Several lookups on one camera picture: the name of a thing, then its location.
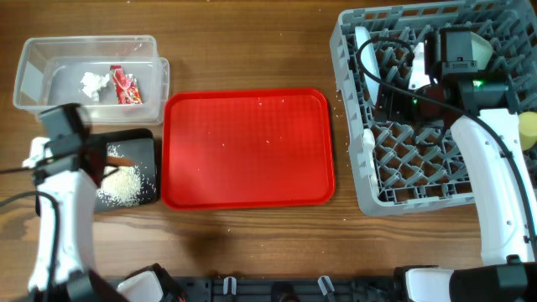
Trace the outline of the light blue plate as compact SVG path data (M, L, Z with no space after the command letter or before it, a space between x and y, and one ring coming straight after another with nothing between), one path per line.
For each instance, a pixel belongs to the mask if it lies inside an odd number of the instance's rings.
M365 42L370 40L370 34L368 30L365 27L357 26L355 28L355 40L357 44L357 48L360 49ZM361 62L371 74L373 74L375 77L380 77L380 72L378 68L378 62L375 54L375 50L373 48L373 43L368 44L365 46L364 50L361 53L360 56ZM378 94L380 90L380 85L371 79L368 75L364 76L365 84L368 89L369 99L372 101L373 105L375 106L377 104L378 100Z

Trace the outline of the yellow cup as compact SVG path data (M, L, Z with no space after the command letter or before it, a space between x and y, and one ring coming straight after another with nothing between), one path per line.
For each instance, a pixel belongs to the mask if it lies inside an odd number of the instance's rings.
M537 113L524 112L519 115L519 138L522 150L532 148L537 141Z

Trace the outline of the light blue bowl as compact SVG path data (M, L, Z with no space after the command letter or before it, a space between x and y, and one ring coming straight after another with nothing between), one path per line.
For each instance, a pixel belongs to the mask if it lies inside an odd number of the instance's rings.
M409 78L409 89L416 91L421 87L428 86L430 78L425 73L425 44L418 43L414 47L414 58Z

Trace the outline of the red snack wrapper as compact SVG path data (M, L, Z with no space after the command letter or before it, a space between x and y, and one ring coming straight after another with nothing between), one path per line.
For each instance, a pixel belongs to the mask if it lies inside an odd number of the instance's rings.
M140 105L143 103L138 81L132 74L126 74L120 65L111 65L110 72L119 105Z

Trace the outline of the green bowl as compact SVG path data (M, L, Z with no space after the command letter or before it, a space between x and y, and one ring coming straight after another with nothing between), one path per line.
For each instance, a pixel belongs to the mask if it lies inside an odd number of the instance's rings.
M471 32L472 57L477 62L478 70L485 70L493 54L493 47L480 35Z

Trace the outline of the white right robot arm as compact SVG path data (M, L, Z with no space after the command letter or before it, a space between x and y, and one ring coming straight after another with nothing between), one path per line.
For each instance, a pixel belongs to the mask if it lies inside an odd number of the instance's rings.
M533 301L536 298L536 196L524 161L517 94L508 74L489 70L492 45L463 28L443 28L418 44L402 42L408 65L426 81L400 88L383 80L373 46L357 29L357 64L378 84L380 120L441 122L466 166L481 232L482 265L399 269L394 292L404 301Z

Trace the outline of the white plastic spoon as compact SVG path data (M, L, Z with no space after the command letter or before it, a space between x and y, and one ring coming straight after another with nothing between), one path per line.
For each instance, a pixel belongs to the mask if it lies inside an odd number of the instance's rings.
M369 179L371 182L372 192L374 196L378 197L380 193L380 189L378 185L378 177L376 174L375 163L373 159L373 151L375 148L376 141L375 141L373 132L370 129L368 128L364 129L364 133L362 135L362 142L364 145L364 153L367 157L366 164L367 164L367 167L371 170Z

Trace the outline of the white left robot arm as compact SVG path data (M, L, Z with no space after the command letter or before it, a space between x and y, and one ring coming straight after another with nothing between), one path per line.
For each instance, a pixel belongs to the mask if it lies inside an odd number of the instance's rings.
M93 223L97 190L108 176L107 142L90 134L82 106L69 103L43 111L49 137L44 158L31 164L35 189L7 205L35 197L39 246L27 301L185 301L186 292L158 264L141 268L112 287L95 269Z

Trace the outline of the orange carrot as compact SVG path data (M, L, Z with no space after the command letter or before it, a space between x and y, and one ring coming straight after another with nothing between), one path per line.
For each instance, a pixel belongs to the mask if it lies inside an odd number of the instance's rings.
M131 159L121 158L121 157L114 157L114 156L108 156L107 157L107 166L113 166L113 167L132 167L135 163Z

